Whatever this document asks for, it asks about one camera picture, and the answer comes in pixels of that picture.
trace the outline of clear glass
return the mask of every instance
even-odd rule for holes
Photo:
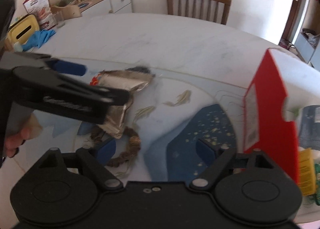
[[[63,15],[62,15],[61,11],[56,12],[55,14],[53,14],[53,17],[54,17],[54,20],[56,22],[56,27],[57,28],[61,28],[62,26],[64,26],[65,22],[64,22]]]

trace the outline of brown scrunchie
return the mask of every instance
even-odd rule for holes
[[[104,132],[101,134],[102,129],[99,127],[97,128],[98,130],[94,130],[91,133],[91,139],[94,141],[94,143],[102,142],[102,137],[104,135]],[[132,157],[137,156],[139,150],[141,149],[141,139],[134,129],[125,127],[123,134],[129,136],[129,144],[127,147],[128,150],[121,152],[119,157],[111,159],[107,163],[107,166],[109,167],[119,167],[121,164],[129,161]]]

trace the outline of white label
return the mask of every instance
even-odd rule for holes
[[[315,110],[315,123],[320,122],[320,107]]]
[[[259,116],[257,106],[256,86],[253,84],[245,97],[246,136],[244,150],[251,148],[259,141]]]

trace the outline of yellow package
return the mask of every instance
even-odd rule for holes
[[[299,187],[303,196],[316,193],[315,164],[311,148],[299,152]]]

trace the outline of foil wrapper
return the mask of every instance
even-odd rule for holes
[[[102,71],[95,76],[91,85],[125,89],[130,92],[130,99],[124,106],[110,106],[106,121],[99,125],[106,133],[116,139],[122,137],[126,112],[133,103],[133,94],[144,89],[154,78],[150,73],[129,70]]]

